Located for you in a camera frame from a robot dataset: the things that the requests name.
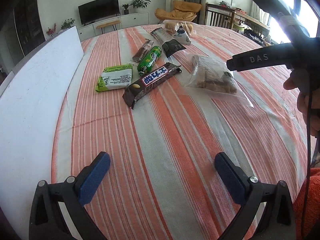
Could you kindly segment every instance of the window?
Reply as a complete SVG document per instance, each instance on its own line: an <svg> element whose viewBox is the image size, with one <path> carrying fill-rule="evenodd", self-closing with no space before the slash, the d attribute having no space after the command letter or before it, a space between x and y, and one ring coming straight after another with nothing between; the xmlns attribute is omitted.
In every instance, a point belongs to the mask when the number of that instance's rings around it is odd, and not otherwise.
<svg viewBox="0 0 320 240"><path fill-rule="evenodd" d="M298 20L308 30L310 37L315 37L318 29L318 18L313 12L310 5L305 0L283 0L291 9L297 14ZM280 28L278 22L269 17L268 25L270 26L270 36L277 43L290 42L288 37L284 34Z"/></svg>

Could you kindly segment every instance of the potted plant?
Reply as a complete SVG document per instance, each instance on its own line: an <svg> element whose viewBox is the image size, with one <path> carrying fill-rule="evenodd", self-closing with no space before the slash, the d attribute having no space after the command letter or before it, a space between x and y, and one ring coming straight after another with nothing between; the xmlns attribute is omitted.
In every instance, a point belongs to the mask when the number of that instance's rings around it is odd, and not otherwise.
<svg viewBox="0 0 320 240"><path fill-rule="evenodd" d="M143 9L150 4L150 0L131 0L131 4L133 5L133 8L137 8L137 12L143 12Z"/></svg>
<svg viewBox="0 0 320 240"><path fill-rule="evenodd" d="M61 29L64 30L64 29L70 28L74 22L75 22L75 20L72 18L65 20L61 25Z"/></svg>
<svg viewBox="0 0 320 240"><path fill-rule="evenodd" d="M48 30L46 31L46 33L52 37L56 34L56 30L57 30L57 24L55 23L52 29L48 27Z"/></svg>
<svg viewBox="0 0 320 240"><path fill-rule="evenodd" d="M122 7L124 8L124 14L129 14L129 4L128 3L125 3L122 5Z"/></svg>

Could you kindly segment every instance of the blue gripper pad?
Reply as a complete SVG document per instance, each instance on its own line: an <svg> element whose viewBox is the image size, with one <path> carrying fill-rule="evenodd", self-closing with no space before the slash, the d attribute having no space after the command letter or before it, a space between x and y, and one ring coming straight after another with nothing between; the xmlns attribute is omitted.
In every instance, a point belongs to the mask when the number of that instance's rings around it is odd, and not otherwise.
<svg viewBox="0 0 320 240"><path fill-rule="evenodd" d="M84 182L79 188L78 200L82 206L91 202L102 179L104 178L104 175L107 173L109 168L110 156L107 153L103 153L102 157L92 168L91 172L84 179Z"/></svg>
<svg viewBox="0 0 320 240"><path fill-rule="evenodd" d="M248 176L240 167L237 167L224 153L218 153L214 159L214 166L227 187L234 203L244 205L250 190Z"/></svg>

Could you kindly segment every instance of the green plant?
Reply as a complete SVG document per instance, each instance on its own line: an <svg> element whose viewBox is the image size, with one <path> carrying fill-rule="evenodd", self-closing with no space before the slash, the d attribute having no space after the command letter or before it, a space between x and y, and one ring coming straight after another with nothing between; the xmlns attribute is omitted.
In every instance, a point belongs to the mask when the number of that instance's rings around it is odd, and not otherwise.
<svg viewBox="0 0 320 240"><path fill-rule="evenodd" d="M73 24L74 24L75 20L74 19L68 19L68 20L65 20L62 25L61 25L61 29L67 29L67 28L70 28Z"/></svg>
<svg viewBox="0 0 320 240"><path fill-rule="evenodd" d="M130 5L133 5L133 8L139 8L139 7L143 7L146 8L148 6L148 4L150 4L150 0L131 0L132 2L130 3Z"/></svg>
<svg viewBox="0 0 320 240"><path fill-rule="evenodd" d="M128 4L128 3L125 3L125 4L122 5L122 7L123 7L125 10L127 10L127 9L129 8L129 4Z"/></svg>

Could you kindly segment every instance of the metal screw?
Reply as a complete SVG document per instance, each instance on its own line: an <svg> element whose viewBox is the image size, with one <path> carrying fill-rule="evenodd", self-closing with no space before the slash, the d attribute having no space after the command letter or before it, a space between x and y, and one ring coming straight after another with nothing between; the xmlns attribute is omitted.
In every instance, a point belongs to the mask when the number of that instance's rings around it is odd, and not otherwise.
<svg viewBox="0 0 320 240"><path fill-rule="evenodd" d="M72 183L74 181L75 181L75 177L74 176L70 176L70 177L67 178L67 182L68 183Z"/></svg>
<svg viewBox="0 0 320 240"><path fill-rule="evenodd" d="M38 186L39 186L39 187L43 187L44 184L45 184L45 181L44 181L44 180L41 180L41 181L39 181Z"/></svg>
<svg viewBox="0 0 320 240"><path fill-rule="evenodd" d="M284 180L281 180L281 181L280 181L280 185L283 186L283 187L286 187L286 186L287 186L287 183L286 183Z"/></svg>
<svg viewBox="0 0 320 240"><path fill-rule="evenodd" d="M255 177L255 176L250 177L250 180L251 180L251 182L253 182L253 183L257 183L257 182L259 181L258 178Z"/></svg>

